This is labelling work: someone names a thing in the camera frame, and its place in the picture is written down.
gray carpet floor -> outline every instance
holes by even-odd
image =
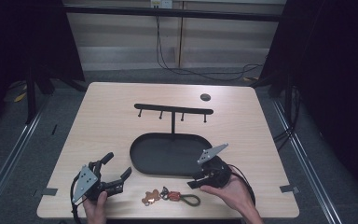
[[[196,69],[204,72],[235,72],[241,69]],[[258,77],[261,68],[245,74],[246,77]],[[177,75],[163,69],[121,70],[87,72],[88,86],[93,81],[137,82],[137,83],[175,83],[196,85],[248,86],[251,82],[238,75],[212,75],[213,79],[200,75]],[[59,220],[43,219],[37,216],[36,209],[41,196],[34,194],[46,187],[55,163],[60,156],[63,144],[81,105],[84,92],[75,91],[59,80],[53,80],[56,91],[50,96],[38,93],[39,107],[46,102],[41,118],[34,133],[15,164],[5,188],[0,195],[0,223],[59,223]],[[14,103],[13,99],[22,87],[7,92],[6,106],[0,117],[0,168],[4,165],[11,149],[24,129],[27,116],[26,98]],[[263,112],[266,116],[272,136],[281,133],[284,128],[269,98],[268,87],[256,89]],[[306,149],[313,167],[320,177],[324,188],[335,205],[342,223],[358,223],[358,183],[337,160],[329,145],[324,142],[305,106],[299,110],[296,133]],[[287,142],[280,150],[282,164],[292,186],[299,189],[296,201],[300,215],[293,219],[266,218],[266,223],[329,223],[319,204],[314,190],[293,150]],[[137,220],[131,223],[172,223],[172,221]],[[114,223],[130,223],[128,220],[115,220]],[[191,223],[213,223],[207,220],[194,220]]]

power cord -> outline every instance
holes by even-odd
[[[292,137],[293,132],[295,131],[296,128],[296,124],[297,124],[297,120],[298,120],[298,114],[299,114],[299,110],[300,110],[300,104],[301,104],[301,97],[300,94],[298,93],[298,89],[296,86],[293,87],[294,91],[295,91],[295,96],[293,98],[293,104],[296,107],[296,113],[295,113],[295,118],[293,120],[289,120],[289,124],[290,127],[287,128],[285,131],[283,131],[282,133],[278,134],[277,136],[275,136],[274,142],[278,143],[280,142],[283,138],[284,141],[283,143],[278,147],[278,151],[281,151],[281,149],[283,148],[283,146],[287,143],[287,141]]]
[[[159,33],[159,16],[156,16],[156,23],[157,23],[157,46],[156,46],[156,52],[157,52],[158,65],[163,69],[166,69],[166,70],[168,70],[170,72],[175,73],[176,75],[180,75],[180,76],[196,75],[196,76],[205,77],[205,78],[215,80],[215,81],[233,81],[233,80],[237,80],[237,79],[242,78],[244,73],[247,73],[247,72],[250,72],[252,70],[255,70],[257,67],[264,66],[263,63],[261,63],[261,64],[250,63],[250,64],[246,64],[242,68],[242,70],[240,72],[225,72],[225,73],[197,73],[197,72],[193,72],[193,71],[183,69],[183,68],[170,68],[165,63],[164,57],[162,55],[161,38],[160,38],[160,33]],[[237,75],[237,76],[233,77],[233,78],[215,78],[215,77],[208,77],[208,75]]]
[[[79,205],[81,205],[84,201],[87,200],[87,198],[86,198],[85,200],[83,200],[79,204],[75,204],[75,202],[72,202],[72,199],[74,198],[75,183],[78,180],[79,176],[80,176],[80,173],[77,176],[75,176],[74,181],[72,181],[71,191],[70,191],[70,195],[69,195],[71,197],[72,214],[74,216],[74,221],[75,221],[76,224],[81,224],[80,218],[79,218],[79,216],[77,214],[77,208],[78,208]]]
[[[246,179],[245,175],[243,174],[243,172],[235,165],[228,164],[228,166],[235,168],[238,172],[240,172],[241,175],[238,175],[237,173],[234,173],[232,171],[231,171],[231,174],[238,177],[240,179],[240,181],[245,185],[245,187],[249,191],[249,194],[251,195],[252,202],[255,205],[255,193],[253,192],[253,189],[252,189],[251,185],[249,184],[248,180]]]

human hand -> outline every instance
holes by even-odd
[[[83,207],[86,212],[88,224],[105,224],[106,214],[104,212],[104,205],[107,200],[107,192],[103,191],[98,196],[97,202],[86,200],[83,202]]]
[[[226,205],[241,213],[243,218],[245,218],[246,223],[263,223],[263,220],[253,204],[248,189],[235,175],[231,175],[228,183],[221,189],[204,185],[200,187],[200,190],[221,198]]]

white wall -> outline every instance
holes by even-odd
[[[174,1],[173,8],[281,14],[282,0]],[[64,0],[65,4],[150,7],[146,0]],[[154,68],[155,17],[68,13],[84,70]],[[230,67],[263,63],[277,22],[159,18],[164,61],[169,67]]]

black cable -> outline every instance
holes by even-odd
[[[75,183],[78,180],[80,176],[80,172],[77,176],[75,176],[74,181],[72,182],[71,185],[71,191],[70,191],[70,197],[71,197],[71,204],[72,204],[72,214],[74,214],[74,221],[76,224],[81,224],[80,218],[77,214],[77,208],[79,206],[79,204],[75,204],[75,202],[72,202],[72,199],[74,198],[74,187],[75,187]]]
[[[238,172],[240,172],[241,175],[238,175],[232,171],[231,171],[231,174],[238,177],[242,181],[242,183],[246,186],[246,188],[249,191],[249,194],[251,195],[252,202],[255,205],[255,193],[253,192],[253,189],[252,189],[251,185],[249,184],[249,181],[246,179],[245,175],[243,174],[243,172],[235,165],[228,164],[228,166],[234,167]]]
[[[301,59],[304,59],[304,57],[305,57],[304,55],[305,55],[306,52],[307,52],[307,48],[308,48],[309,45],[310,45],[310,40],[311,40],[311,37],[312,37],[312,35],[313,35],[313,31],[315,30],[315,27],[316,27],[316,21],[319,19],[320,15],[321,15],[321,13],[322,13],[322,9],[324,8],[325,2],[326,2],[326,0],[323,0],[322,4],[321,4],[321,6],[319,7],[318,12],[317,12],[317,14],[316,14],[316,16],[315,16],[315,18],[314,18],[314,20],[313,20],[313,24],[312,24],[312,26],[311,26],[311,28],[310,28],[310,34],[309,34],[308,37],[307,37],[307,40],[306,40],[306,43],[305,43],[305,47],[303,48],[302,53],[301,53],[301,56],[300,56]],[[297,103],[297,105],[296,105],[296,116],[295,116],[294,122],[292,122],[292,128],[291,128],[292,131],[290,132],[290,134],[288,134],[287,139],[285,139],[285,141],[283,142],[283,144],[278,148],[278,151],[281,150],[281,148],[284,146],[284,144],[289,140],[289,138],[292,136],[292,133],[293,133],[295,127],[296,127],[296,121],[297,121],[297,116],[298,116],[298,110],[299,110],[299,107],[300,107],[300,101],[298,100],[298,102],[295,102],[295,103]]]
[[[296,107],[295,118],[293,120],[289,120],[291,123],[290,127],[288,127],[285,131],[283,131],[282,133],[280,133],[274,137],[274,142],[277,143],[277,142],[281,141],[286,136],[283,143],[278,147],[278,149],[277,149],[278,151],[280,151],[283,148],[283,146],[287,143],[287,141],[292,137],[292,134],[295,131],[296,124],[298,121],[298,114],[299,114],[301,100],[300,100],[300,95],[298,93],[298,89],[296,87],[294,87],[294,88],[295,88],[295,97],[293,99],[293,104]]]
[[[264,66],[264,64],[258,64],[258,63],[250,63],[250,64],[246,64],[242,70],[240,72],[225,72],[225,73],[196,73],[187,69],[183,69],[183,68],[170,68],[164,60],[164,57],[162,55],[162,46],[161,46],[161,38],[160,38],[160,34],[159,34],[159,17],[156,16],[156,23],[157,23],[157,46],[156,46],[156,52],[157,52],[157,62],[158,65],[163,68],[166,69],[170,72],[175,73],[176,75],[181,75],[181,76],[187,76],[187,75],[196,75],[196,76],[200,76],[200,77],[205,77],[211,80],[215,80],[215,81],[233,81],[233,80],[237,80],[243,77],[244,73],[252,71],[254,69],[256,69],[257,67],[260,66]],[[234,78],[214,78],[214,77],[207,77],[206,75],[238,75],[237,77]]]

